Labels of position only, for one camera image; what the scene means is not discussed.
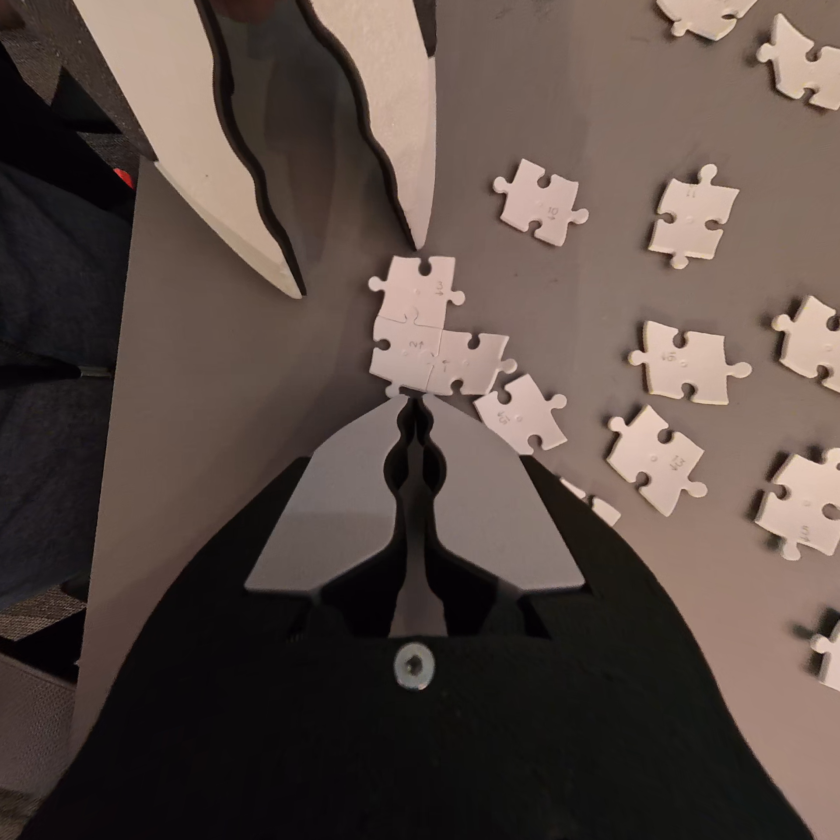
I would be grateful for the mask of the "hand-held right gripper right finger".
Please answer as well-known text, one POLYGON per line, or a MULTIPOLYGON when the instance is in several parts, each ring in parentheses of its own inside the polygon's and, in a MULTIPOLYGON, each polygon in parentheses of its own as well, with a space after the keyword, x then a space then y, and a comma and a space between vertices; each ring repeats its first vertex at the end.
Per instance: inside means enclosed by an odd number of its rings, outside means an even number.
POLYGON ((437 545, 512 592, 582 588, 584 576, 515 450, 434 395, 421 403, 437 545))

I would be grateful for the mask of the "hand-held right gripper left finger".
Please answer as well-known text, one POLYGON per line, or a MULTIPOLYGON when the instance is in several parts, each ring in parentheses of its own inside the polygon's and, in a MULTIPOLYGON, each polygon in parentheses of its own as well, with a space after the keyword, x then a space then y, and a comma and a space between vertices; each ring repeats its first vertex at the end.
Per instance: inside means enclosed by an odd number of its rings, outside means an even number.
POLYGON ((314 451, 246 580, 248 591, 318 595, 388 547, 407 474, 409 406, 409 397, 393 397, 314 451))

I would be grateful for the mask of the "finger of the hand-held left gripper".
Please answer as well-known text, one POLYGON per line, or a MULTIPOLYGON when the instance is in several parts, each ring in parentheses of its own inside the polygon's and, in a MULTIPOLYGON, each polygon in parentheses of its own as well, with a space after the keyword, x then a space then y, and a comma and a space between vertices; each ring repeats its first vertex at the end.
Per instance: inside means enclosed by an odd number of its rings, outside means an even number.
POLYGON ((378 160, 407 240, 426 242, 437 153, 437 3, 302 1, 301 12, 337 60, 360 131, 378 160))
POLYGON ((306 295, 266 173, 237 126, 234 78, 209 2, 78 1, 76 8, 155 156, 155 166, 254 271, 306 295))

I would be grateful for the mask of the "scatter of white puzzle pieces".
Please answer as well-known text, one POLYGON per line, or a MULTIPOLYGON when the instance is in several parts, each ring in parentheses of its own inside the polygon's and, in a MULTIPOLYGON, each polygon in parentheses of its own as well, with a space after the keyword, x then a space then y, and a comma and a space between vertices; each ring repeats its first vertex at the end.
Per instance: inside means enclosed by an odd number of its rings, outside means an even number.
POLYGON ((787 651, 838 613, 838 2, 757 2, 718 41, 657 2, 458 2, 470 289, 566 394, 570 468, 685 583, 728 646, 787 651))

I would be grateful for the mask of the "person's dark trousers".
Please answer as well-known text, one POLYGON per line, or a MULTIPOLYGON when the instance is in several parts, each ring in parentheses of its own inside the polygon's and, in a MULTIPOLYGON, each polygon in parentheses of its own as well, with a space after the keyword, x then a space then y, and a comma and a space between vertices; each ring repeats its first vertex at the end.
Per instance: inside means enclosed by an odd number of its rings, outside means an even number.
POLYGON ((2 164, 2 609, 90 570, 131 226, 2 164))

